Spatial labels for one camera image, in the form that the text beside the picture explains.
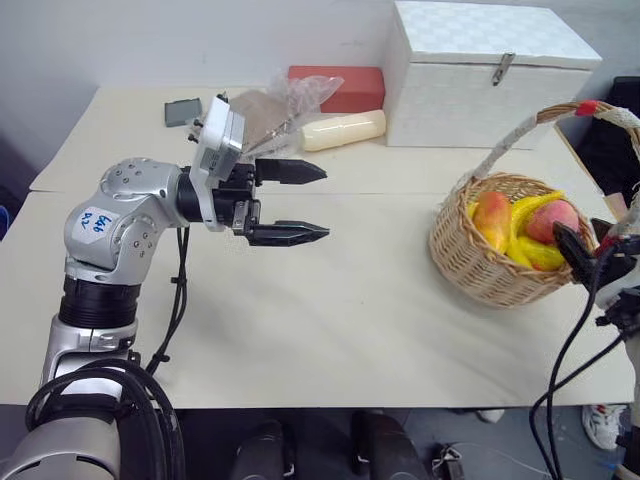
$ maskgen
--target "sneaker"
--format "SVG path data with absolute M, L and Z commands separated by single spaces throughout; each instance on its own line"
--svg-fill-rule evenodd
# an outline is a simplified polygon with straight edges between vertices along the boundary
M 602 450 L 615 450 L 620 432 L 620 414 L 626 405 L 585 405 L 582 407 L 582 425 L 589 440 Z
M 498 423 L 504 415 L 504 408 L 494 408 L 491 410 L 476 411 L 478 418 L 486 423 Z

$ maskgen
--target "white bottle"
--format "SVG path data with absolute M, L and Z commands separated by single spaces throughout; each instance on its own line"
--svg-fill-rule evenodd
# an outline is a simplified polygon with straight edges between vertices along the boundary
M 302 148 L 315 152 L 384 135 L 387 122 L 382 110 L 355 113 L 311 122 L 302 127 Z

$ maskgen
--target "banana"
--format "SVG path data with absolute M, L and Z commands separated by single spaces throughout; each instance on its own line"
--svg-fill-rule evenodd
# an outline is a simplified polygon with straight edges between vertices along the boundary
M 509 235 L 509 246 L 507 247 L 507 255 L 511 260 L 525 267 L 533 268 L 518 243 L 518 234 L 520 230 L 522 230 L 527 218 L 529 218 L 529 215 L 541 206 L 554 200 L 560 200 L 561 198 L 564 198 L 564 192 L 556 190 L 546 195 L 524 197 L 513 204 L 511 209 L 511 232 Z

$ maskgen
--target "robotic arm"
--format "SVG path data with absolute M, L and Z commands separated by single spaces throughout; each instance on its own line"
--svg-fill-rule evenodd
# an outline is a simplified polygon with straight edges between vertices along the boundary
M 604 311 L 596 323 L 615 325 L 625 342 L 625 349 L 636 376 L 634 402 L 631 405 L 631 432 L 622 438 L 626 448 L 622 465 L 615 478 L 640 480 L 640 205 L 632 205 L 618 224 L 592 220 L 600 247 L 591 255 L 581 239 L 562 224 L 554 225 L 556 243 L 575 279 L 591 285 L 596 274 L 596 259 L 609 255 L 597 283 L 595 303 Z
M 302 160 L 238 163 L 244 118 L 223 97 L 214 98 L 204 123 L 194 125 L 200 135 L 189 138 L 198 143 L 191 168 L 125 160 L 107 170 L 96 193 L 69 215 L 64 296 L 51 324 L 42 385 L 96 360 L 136 358 L 137 298 L 165 229 L 202 222 L 210 231 L 231 228 L 255 246 L 288 247 L 328 235 L 301 221 L 262 225 L 254 198 L 263 181 L 304 184 L 325 178 L 322 169 Z M 104 408 L 123 395 L 113 377 L 106 372 L 60 389 L 58 398 L 66 400 L 25 438 L 0 480 L 117 479 L 118 431 Z

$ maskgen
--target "table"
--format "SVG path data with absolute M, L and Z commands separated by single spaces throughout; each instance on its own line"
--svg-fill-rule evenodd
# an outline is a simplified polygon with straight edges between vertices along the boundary
M 37 384 L 61 295 L 68 212 L 122 157 L 142 154 L 187 164 L 193 146 L 183 141 L 184 130 L 162 127 L 162 102 L 194 95 L 204 100 L 207 94 L 102 89 L 35 180 L 33 188 L 41 191 L 29 195 L 0 244 L 0 304 L 11 332 L 0 337 L 0 381 L 6 386 L 0 402 L 26 403 Z M 125 120 L 116 122 L 116 112 Z M 136 135 L 129 132 L 132 117 L 139 124 Z M 93 156 L 91 144 L 97 145 Z M 189 306 L 168 352 L 172 360 L 157 373 L 174 405 L 531 404 L 546 388 L 555 355 L 586 299 L 584 289 L 570 285 L 532 305 L 495 310 L 453 289 L 426 244 L 439 203 L 486 153 L 389 149 L 371 141 L 307 156 L 327 169 L 328 180 L 306 187 L 268 185 L 260 197 L 265 222 L 294 218 L 332 229 L 313 244 L 251 248 L 228 232 L 211 234 L 195 226 Z M 501 161 L 509 171 L 562 186 L 581 210 L 610 218 L 557 133 L 538 150 L 510 152 Z M 139 302 L 136 348 L 147 359 L 164 334 L 173 297 L 169 277 L 176 269 L 175 239 L 167 232 Z M 596 328 L 592 318 L 564 371 L 615 334 L 613 328 Z M 619 348 L 561 390 L 557 404 L 628 402 L 633 378 Z

